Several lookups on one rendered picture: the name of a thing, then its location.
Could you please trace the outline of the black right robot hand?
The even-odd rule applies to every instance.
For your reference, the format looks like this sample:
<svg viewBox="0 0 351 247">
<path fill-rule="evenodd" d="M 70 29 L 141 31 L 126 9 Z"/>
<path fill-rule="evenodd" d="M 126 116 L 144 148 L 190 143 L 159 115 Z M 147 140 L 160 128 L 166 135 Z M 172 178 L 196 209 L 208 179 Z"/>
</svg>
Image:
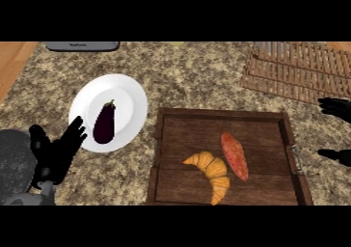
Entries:
<svg viewBox="0 0 351 247">
<path fill-rule="evenodd" d="M 321 112 L 327 115 L 333 115 L 345 120 L 351 124 L 351 100 L 324 97 L 318 99 Z M 329 150 L 320 149 L 318 154 L 326 158 L 339 161 L 339 163 L 351 167 L 351 149 L 348 150 Z"/>
</svg>

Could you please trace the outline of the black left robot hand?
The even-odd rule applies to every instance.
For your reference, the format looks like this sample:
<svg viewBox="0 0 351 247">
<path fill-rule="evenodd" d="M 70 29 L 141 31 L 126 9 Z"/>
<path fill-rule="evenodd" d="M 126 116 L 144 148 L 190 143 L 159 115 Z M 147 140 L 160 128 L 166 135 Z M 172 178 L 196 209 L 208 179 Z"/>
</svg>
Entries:
<svg viewBox="0 0 351 247">
<path fill-rule="evenodd" d="M 73 157 L 88 137 L 83 119 L 76 117 L 61 137 L 51 140 L 43 127 L 35 124 L 29 128 L 30 150 L 38 160 L 32 186 L 42 189 L 41 185 L 51 181 L 54 185 L 63 183 L 72 165 Z"/>
</svg>

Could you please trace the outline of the brown slatted tiered shelf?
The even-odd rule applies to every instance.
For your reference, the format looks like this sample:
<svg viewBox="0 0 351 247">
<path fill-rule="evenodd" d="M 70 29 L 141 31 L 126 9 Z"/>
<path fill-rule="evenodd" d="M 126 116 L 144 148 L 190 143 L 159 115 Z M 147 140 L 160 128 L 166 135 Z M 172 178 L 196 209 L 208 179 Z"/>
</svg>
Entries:
<svg viewBox="0 0 351 247">
<path fill-rule="evenodd" d="M 351 52 L 305 41 L 256 41 L 242 86 L 311 104 L 351 100 Z"/>
</svg>

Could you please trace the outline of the brown wooden tray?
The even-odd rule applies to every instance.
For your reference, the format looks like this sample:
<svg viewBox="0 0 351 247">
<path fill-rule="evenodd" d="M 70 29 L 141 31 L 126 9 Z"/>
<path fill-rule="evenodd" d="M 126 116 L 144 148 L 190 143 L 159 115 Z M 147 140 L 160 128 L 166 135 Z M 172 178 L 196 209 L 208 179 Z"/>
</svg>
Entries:
<svg viewBox="0 0 351 247">
<path fill-rule="evenodd" d="M 311 206 L 308 181 L 295 161 L 289 115 L 271 112 L 162 108 L 156 124 L 156 157 L 150 170 L 150 205 L 208 206 L 212 186 L 203 172 L 184 162 L 209 151 L 222 156 L 221 134 L 240 141 L 249 179 L 230 175 L 224 206 Z"/>
</svg>

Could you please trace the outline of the orange-red sweet potato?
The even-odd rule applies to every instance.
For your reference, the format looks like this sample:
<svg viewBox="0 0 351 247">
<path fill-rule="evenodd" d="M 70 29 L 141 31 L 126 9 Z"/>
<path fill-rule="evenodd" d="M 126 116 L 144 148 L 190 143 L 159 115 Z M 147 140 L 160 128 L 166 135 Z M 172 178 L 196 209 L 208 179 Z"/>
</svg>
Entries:
<svg viewBox="0 0 351 247">
<path fill-rule="evenodd" d="M 221 133 L 221 147 L 231 170 L 240 180 L 249 180 L 249 166 L 243 145 L 228 132 Z"/>
</svg>

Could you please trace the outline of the dark purple eggplant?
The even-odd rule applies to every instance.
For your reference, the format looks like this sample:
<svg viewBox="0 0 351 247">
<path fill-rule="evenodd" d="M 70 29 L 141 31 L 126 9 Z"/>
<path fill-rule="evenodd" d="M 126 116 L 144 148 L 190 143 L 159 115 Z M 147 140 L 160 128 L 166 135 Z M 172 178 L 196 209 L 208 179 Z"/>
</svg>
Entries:
<svg viewBox="0 0 351 247">
<path fill-rule="evenodd" d="M 114 112 L 114 100 L 110 100 L 103 105 L 94 128 L 94 138 L 100 144 L 107 144 L 114 138 Z"/>
</svg>

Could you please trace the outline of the white oval plate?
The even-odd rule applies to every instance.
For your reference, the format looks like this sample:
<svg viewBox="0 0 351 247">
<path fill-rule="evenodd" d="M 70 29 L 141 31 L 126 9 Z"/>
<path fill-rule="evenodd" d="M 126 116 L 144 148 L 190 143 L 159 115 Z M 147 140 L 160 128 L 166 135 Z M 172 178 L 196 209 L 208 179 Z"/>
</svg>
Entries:
<svg viewBox="0 0 351 247">
<path fill-rule="evenodd" d="M 88 134 L 86 151 L 117 151 L 134 141 L 147 119 L 147 95 L 131 76 L 106 74 L 85 85 L 72 102 L 69 121 L 76 117 Z"/>
</svg>

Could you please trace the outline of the golden croissant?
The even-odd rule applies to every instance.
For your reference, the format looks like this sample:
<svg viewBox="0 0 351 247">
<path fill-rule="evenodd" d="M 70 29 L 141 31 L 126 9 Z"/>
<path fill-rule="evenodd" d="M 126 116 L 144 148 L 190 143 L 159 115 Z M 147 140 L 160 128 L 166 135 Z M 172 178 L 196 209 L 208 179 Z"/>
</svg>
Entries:
<svg viewBox="0 0 351 247">
<path fill-rule="evenodd" d="M 230 177 L 222 159 L 215 157 L 209 151 L 202 151 L 193 153 L 182 163 L 196 166 L 205 173 L 213 190 L 212 205 L 215 206 L 222 201 L 230 189 Z"/>
</svg>

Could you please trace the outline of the dark grey appliance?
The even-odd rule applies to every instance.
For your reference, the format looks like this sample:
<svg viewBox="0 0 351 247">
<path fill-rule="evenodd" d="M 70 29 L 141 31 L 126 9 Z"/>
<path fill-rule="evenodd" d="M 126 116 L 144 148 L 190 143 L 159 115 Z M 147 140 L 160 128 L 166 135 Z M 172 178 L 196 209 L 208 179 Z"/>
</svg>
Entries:
<svg viewBox="0 0 351 247">
<path fill-rule="evenodd" d="M 57 52 L 104 52 L 114 51 L 120 46 L 117 41 L 46 41 L 45 44 Z"/>
</svg>

